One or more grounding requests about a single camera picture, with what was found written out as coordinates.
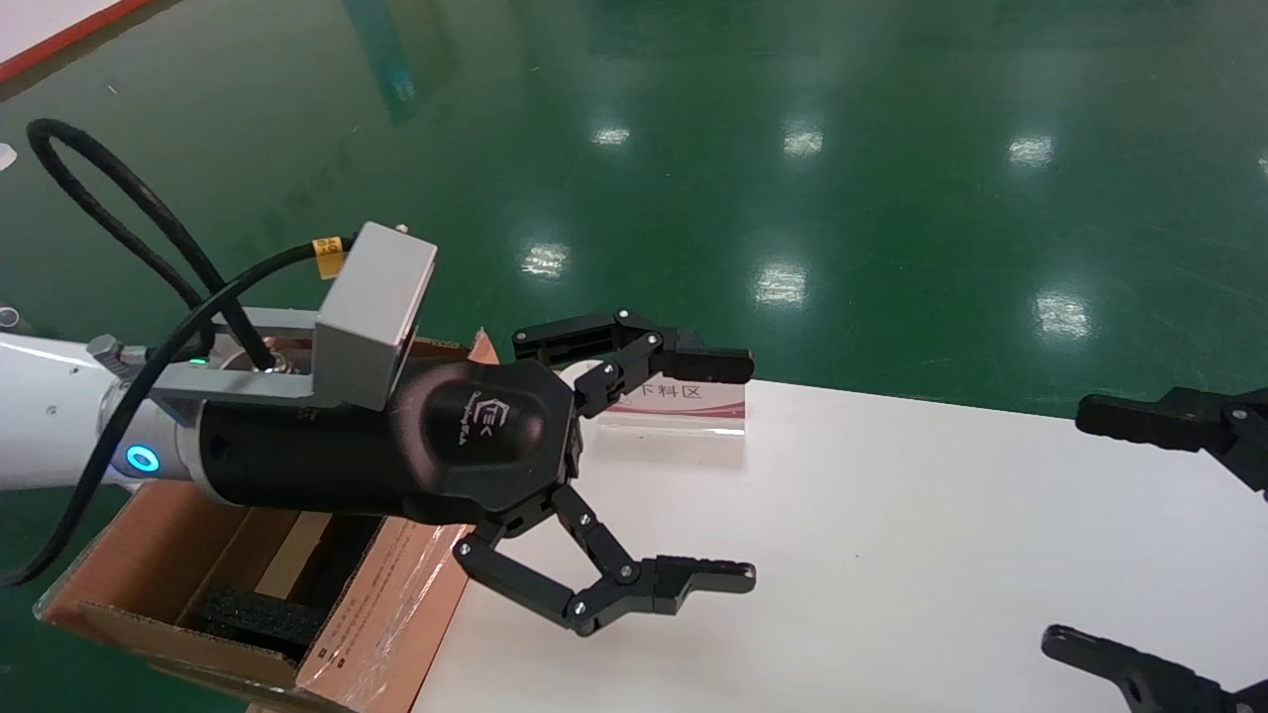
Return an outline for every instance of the robotic arm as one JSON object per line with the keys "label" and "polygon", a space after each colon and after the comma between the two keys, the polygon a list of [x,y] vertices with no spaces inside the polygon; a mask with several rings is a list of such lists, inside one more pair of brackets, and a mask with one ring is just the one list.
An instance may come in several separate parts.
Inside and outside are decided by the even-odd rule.
{"label": "robotic arm", "polygon": [[[1227,396],[1173,388],[1156,402],[1088,396],[1079,403],[1075,425],[1088,434],[1168,450],[1206,450],[1238,480],[1262,492],[1268,488],[1265,414],[1268,389]],[[1049,627],[1042,651],[1113,683],[1132,713],[1268,710],[1268,680],[1229,693],[1192,669],[1070,627]]]}
{"label": "robotic arm", "polygon": [[[473,524],[454,551],[470,577],[581,636],[633,612],[676,614],[695,590],[751,591],[748,563],[635,561],[572,486],[582,416],[597,416],[657,373],[744,383],[751,354],[709,349],[691,331],[623,310],[520,330],[508,364],[413,358],[412,325],[434,256],[435,246],[366,223],[318,312],[245,310],[274,344],[301,348],[276,350],[266,370],[232,354],[167,365],[112,469],[189,480],[241,506]],[[118,377],[99,405],[108,412],[145,350],[109,335],[86,349],[71,359],[87,368],[90,355]],[[552,370],[602,355],[576,388]],[[52,363],[58,374],[75,368]],[[99,397],[100,381],[93,379]],[[90,393],[81,401],[90,405]],[[552,515],[600,572],[582,592],[496,551]]]}

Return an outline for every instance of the white robotic arm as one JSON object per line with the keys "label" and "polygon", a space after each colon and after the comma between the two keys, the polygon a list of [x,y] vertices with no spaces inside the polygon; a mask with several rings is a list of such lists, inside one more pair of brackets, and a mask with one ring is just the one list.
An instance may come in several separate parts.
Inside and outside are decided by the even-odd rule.
{"label": "white robotic arm", "polygon": [[[82,343],[8,332],[0,332],[0,373],[6,377],[0,382],[0,490],[74,486],[123,384]],[[146,403],[129,434],[153,431],[160,438],[147,438],[153,443],[133,452],[136,466],[157,471],[157,455],[151,466],[142,449],[166,449],[161,435],[171,433],[174,443],[175,429],[175,421]],[[107,469],[105,482],[132,485],[146,477],[117,466]]]}

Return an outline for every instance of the black cable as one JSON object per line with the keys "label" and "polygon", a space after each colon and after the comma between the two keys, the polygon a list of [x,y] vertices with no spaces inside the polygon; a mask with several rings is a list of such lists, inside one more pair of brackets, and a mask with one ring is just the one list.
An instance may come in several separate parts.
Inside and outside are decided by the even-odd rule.
{"label": "black cable", "polygon": [[[101,146],[95,138],[89,136],[86,132],[77,129],[65,122],[57,119],[36,119],[27,126],[27,138],[30,141],[30,148],[36,152],[36,157],[39,159],[39,164],[44,166],[57,185],[66,192],[67,195],[84,209],[85,213],[91,216],[94,221],[107,232],[109,232],[117,241],[119,241],[124,247],[132,251],[133,255],[141,258],[141,260],[150,266],[153,271],[158,273],[158,277],[170,284],[181,299],[185,301],[190,308],[197,307],[202,299],[197,291],[184,278],[180,277],[167,261],[165,261],[157,252],[151,250],[139,237],[133,235],[128,228],[119,222],[118,218],[110,214],[93,194],[87,190],[71,174],[66,164],[62,162],[61,156],[53,148],[52,140],[56,138],[65,143],[67,147],[74,150],[76,154],[86,159],[90,164],[98,167],[108,179],[110,179],[114,185],[119,186],[128,198],[151,221],[158,226],[164,236],[176,246],[176,250],[189,261],[189,265],[194,269],[203,284],[207,285],[209,292],[219,292],[224,287],[224,279],[212,265],[212,261],[203,252],[194,237],[189,235],[185,226],[181,225],[176,216],[172,214],[171,209],[152,192],[150,186],[146,185],[139,176],[132,173],[131,169],[123,165],[119,159],[110,152],[109,148]],[[255,330],[251,321],[247,320],[246,312],[242,311],[242,306],[238,304],[237,299],[231,299],[224,304],[224,321],[228,324],[230,330],[237,339],[238,344],[246,351],[251,363],[255,364],[257,369],[270,369],[274,367],[273,354],[269,348],[264,344],[260,337],[260,332]],[[202,325],[198,330],[199,341],[197,350],[199,356],[205,356],[212,349],[212,340],[214,339],[214,327],[208,322]]]}
{"label": "black cable", "polygon": [[[344,239],[344,249],[351,249],[354,240],[351,237]],[[93,495],[101,485],[105,469],[109,467],[115,450],[118,450],[124,434],[127,434],[128,425],[132,422],[133,416],[136,416],[137,409],[141,407],[155,382],[162,376],[164,369],[167,368],[172,358],[176,356],[176,353],[180,351],[181,345],[189,341],[199,327],[210,324],[212,316],[222,312],[226,304],[235,302],[251,285],[281,268],[313,256],[312,245],[299,245],[278,252],[230,280],[228,284],[203,301],[180,322],[176,330],[171,332],[171,336],[155,350],[153,356],[146,362],[146,365],[142,367],[137,377],[132,379],[132,386],[128,387],[128,391],[123,393],[123,398],[114,407],[114,412],[110,414],[105,428],[101,429],[100,438],[96,439],[96,447],[93,448],[93,454],[89,455],[87,464],[84,466],[84,472],[80,474],[79,485],[75,486],[75,492],[71,494],[66,511],[62,514],[61,520],[57,521],[57,527],[53,528],[48,542],[44,543],[39,554],[25,567],[0,572],[0,582],[5,586],[20,586],[30,582],[44,573],[62,552],[66,551],[71,537],[79,528],[80,520],[84,518],[84,513],[87,510],[89,502],[93,500]]]}

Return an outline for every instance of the box flap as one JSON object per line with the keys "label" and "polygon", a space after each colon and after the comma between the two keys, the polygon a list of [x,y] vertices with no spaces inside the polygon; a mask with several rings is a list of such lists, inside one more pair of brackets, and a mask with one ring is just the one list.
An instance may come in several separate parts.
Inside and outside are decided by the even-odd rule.
{"label": "box flap", "polygon": [[294,684],[294,664],[275,651],[183,629],[91,601],[81,603],[80,609],[90,625],[112,643],[137,653],[210,669],[268,686],[289,689]]}
{"label": "box flap", "polygon": [[87,601],[175,622],[246,513],[212,502],[193,483],[147,483],[63,576],[41,620],[99,638],[79,606]]}

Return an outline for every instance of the gray box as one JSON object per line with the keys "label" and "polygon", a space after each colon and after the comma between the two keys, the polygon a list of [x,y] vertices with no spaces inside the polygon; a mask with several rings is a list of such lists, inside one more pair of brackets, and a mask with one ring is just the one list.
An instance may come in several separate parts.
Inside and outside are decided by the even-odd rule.
{"label": "gray box", "polygon": [[436,246],[365,223],[313,329],[313,389],[382,410],[401,376]]}

